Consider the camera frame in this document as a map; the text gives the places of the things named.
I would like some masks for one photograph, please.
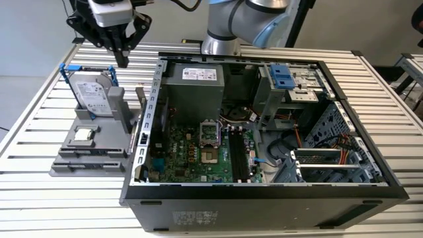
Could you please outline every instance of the blue drive bracket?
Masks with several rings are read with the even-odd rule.
[[[285,65],[271,64],[271,77],[277,89],[293,89],[295,80]]]
[[[77,107],[81,108],[81,104],[77,100],[77,96],[76,96],[74,91],[72,89],[72,85],[69,84],[69,77],[66,75],[66,72],[76,72],[76,71],[109,71],[110,77],[112,77],[112,86],[118,87],[118,82],[117,82],[117,78],[116,78],[116,70],[112,66],[109,66],[108,68],[89,68],[89,67],[82,67],[81,65],[69,64],[66,67],[66,65],[64,63],[61,63],[58,65],[58,72],[65,80],[65,83],[69,85],[72,94],[73,94],[76,102],[77,102]],[[90,112],[89,112],[89,116],[90,116],[90,119],[96,118],[96,115]]]

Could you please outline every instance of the robotic arm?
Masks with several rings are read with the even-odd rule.
[[[69,0],[73,14],[68,25],[96,46],[113,53],[117,66],[128,66],[129,51],[142,39],[152,19],[136,12],[136,6],[153,0]],[[169,0],[187,11],[195,11],[179,0]],[[201,53],[209,55],[240,55],[237,38],[259,48],[276,45],[288,26],[289,0],[209,0],[208,36]],[[134,33],[126,37],[125,29],[133,22]]]

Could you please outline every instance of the gray floor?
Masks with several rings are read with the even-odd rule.
[[[44,81],[44,77],[0,76],[1,127],[10,129]],[[5,134],[6,131],[0,129],[0,141],[2,140]]]

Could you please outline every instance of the metal chassis frame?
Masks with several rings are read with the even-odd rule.
[[[168,60],[173,60],[177,62],[191,62],[192,58],[201,57],[201,55],[192,54],[179,54],[179,53],[160,53],[159,57],[168,58]],[[144,183],[142,185],[136,185],[133,182],[132,175],[129,173],[125,176],[124,181],[124,189],[121,193],[121,201],[124,199],[292,199],[292,198],[395,198],[399,200],[407,200],[408,195],[404,191],[404,188],[400,186],[396,177],[393,176],[393,172],[384,161],[381,154],[375,147],[375,144],[369,138],[369,135],[357,119],[357,115],[347,101],[347,97],[339,87],[339,84],[325,66],[323,61],[316,60],[285,60],[285,59],[272,59],[272,58],[248,58],[248,57],[227,57],[227,56],[213,56],[209,57],[211,60],[207,60],[207,57],[201,57],[201,61],[207,61],[209,63],[221,63],[221,60],[229,58],[233,62],[241,62],[247,64],[263,64],[269,62],[280,62],[280,63],[315,63],[317,64],[324,76],[328,79],[328,83],[331,84],[332,90],[336,93],[336,99],[340,101],[345,112],[352,120],[352,124],[356,128],[357,135],[363,138],[364,144],[377,162],[379,168],[383,171],[383,174],[387,178],[387,183],[389,186],[385,187],[371,187],[371,186],[180,186],[180,185],[169,185],[169,186],[156,186],[153,184]],[[153,76],[153,84],[159,87],[159,82],[161,79],[163,68],[165,67],[167,62],[159,59],[157,68]],[[148,109],[152,109],[152,105],[155,104],[155,98],[157,97],[157,92],[153,93],[153,88],[150,92],[150,96],[153,97],[152,101],[148,102]],[[150,123],[152,118],[146,119],[142,122],[142,128],[145,123]],[[136,165],[141,165],[140,160],[144,160],[146,156],[146,146],[145,144],[138,144],[142,146],[141,149],[137,150],[134,154],[141,154],[142,158],[134,158],[136,163],[133,164],[132,170],[134,170]]]

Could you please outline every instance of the power supply label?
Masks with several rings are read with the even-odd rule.
[[[216,70],[212,68],[184,68],[183,79],[217,81]]]

